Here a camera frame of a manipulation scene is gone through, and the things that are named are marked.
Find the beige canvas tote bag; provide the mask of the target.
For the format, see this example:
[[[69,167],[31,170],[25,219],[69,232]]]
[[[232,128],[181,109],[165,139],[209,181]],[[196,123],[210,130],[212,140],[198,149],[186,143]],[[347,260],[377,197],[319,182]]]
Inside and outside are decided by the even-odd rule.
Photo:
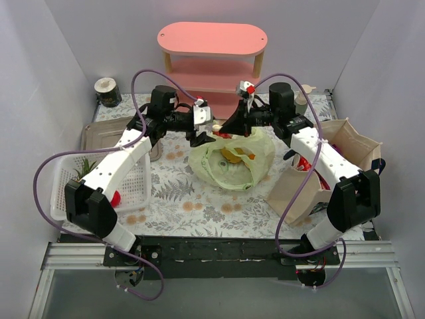
[[[381,156],[381,143],[358,133],[348,119],[322,122],[321,129],[322,137],[316,127],[307,127],[291,138],[291,149],[310,164],[317,148],[321,148],[312,176],[284,219],[291,226],[303,221],[317,204],[327,203],[342,177],[350,178],[359,170],[370,170],[373,160]],[[328,183],[330,190],[321,188],[315,171]],[[292,164],[281,174],[266,200],[278,215],[283,214],[306,176],[307,171],[297,171]]]

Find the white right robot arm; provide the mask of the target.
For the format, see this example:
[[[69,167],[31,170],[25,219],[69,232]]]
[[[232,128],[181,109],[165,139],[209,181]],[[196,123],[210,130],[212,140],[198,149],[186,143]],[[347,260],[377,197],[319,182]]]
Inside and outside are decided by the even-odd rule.
[[[346,231],[380,215],[380,177],[372,169],[363,171],[347,161],[325,141],[320,124],[296,112],[294,92],[288,83],[271,84],[269,103],[263,107],[254,105],[252,83],[241,81],[236,93],[241,99],[220,132],[247,137],[253,127],[272,127],[287,147],[311,164],[307,174],[317,172],[331,188],[326,218],[301,237],[299,246],[281,252],[308,264],[318,263]]]

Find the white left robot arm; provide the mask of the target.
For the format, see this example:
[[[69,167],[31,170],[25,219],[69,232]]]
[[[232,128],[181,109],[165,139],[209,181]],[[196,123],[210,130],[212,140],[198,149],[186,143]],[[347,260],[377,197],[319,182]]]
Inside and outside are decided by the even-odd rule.
[[[135,235],[119,223],[111,204],[120,183],[169,131],[184,132],[192,147],[213,140],[206,133],[197,132],[200,126],[213,120],[205,99],[195,98],[188,112],[180,112],[178,107],[180,103],[174,88],[156,86],[151,100],[136,109],[116,144],[117,150],[106,155],[82,179],[71,180],[64,187],[67,220],[118,248],[118,257],[128,266],[140,261],[141,249],[134,245]]]

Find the red frosted toy donut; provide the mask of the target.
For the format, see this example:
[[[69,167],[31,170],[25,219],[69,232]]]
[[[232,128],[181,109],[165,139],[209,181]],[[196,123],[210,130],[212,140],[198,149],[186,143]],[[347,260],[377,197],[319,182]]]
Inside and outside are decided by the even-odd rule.
[[[213,132],[214,135],[224,138],[224,139],[231,139],[232,135],[231,134],[226,134],[226,133],[220,133],[220,132]]]

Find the red snack package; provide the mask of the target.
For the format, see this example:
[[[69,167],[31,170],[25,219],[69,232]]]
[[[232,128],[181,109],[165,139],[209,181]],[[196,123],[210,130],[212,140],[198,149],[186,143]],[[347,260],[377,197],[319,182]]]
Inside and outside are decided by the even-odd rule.
[[[309,171],[311,169],[311,164],[303,156],[300,155],[295,155],[292,161],[292,166],[297,171]],[[321,188],[325,190],[330,190],[328,183],[323,179],[323,177],[316,171],[315,173],[319,178]]]

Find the yellow toy madeleine cake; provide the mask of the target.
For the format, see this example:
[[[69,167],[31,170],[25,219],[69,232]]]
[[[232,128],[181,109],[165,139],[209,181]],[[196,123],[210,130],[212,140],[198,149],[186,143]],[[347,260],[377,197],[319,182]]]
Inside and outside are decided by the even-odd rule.
[[[242,159],[239,157],[239,155],[244,155],[244,150],[241,148],[234,148],[234,151],[238,154],[238,156],[236,156],[234,153],[232,153],[229,149],[227,148],[222,148],[220,150],[222,156],[229,162],[229,163],[233,163],[233,164],[237,164],[240,163],[242,161]]]

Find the green plastic grocery bag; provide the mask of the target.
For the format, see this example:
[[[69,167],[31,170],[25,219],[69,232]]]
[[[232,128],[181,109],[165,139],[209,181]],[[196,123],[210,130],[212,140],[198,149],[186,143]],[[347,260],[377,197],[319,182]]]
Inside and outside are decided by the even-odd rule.
[[[192,149],[189,165],[201,180],[230,191],[246,191],[269,172],[275,156],[272,139],[261,128],[248,137],[222,138]]]

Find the toy pineapple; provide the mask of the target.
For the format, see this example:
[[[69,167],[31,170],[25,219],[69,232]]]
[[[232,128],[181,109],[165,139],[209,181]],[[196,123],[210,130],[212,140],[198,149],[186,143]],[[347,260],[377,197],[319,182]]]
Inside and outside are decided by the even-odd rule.
[[[80,181],[84,176],[89,174],[95,167],[97,161],[90,161],[88,158],[83,158],[81,162],[81,166],[79,169],[74,169],[76,173],[76,177],[74,178],[76,181]]]

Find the red toy apple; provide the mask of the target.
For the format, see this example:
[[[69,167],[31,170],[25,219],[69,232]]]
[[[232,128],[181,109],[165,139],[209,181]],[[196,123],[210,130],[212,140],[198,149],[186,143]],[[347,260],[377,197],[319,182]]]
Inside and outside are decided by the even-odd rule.
[[[111,206],[115,208],[120,205],[121,201],[122,201],[122,197],[120,193],[118,191],[115,191],[113,194],[112,200],[110,201]]]

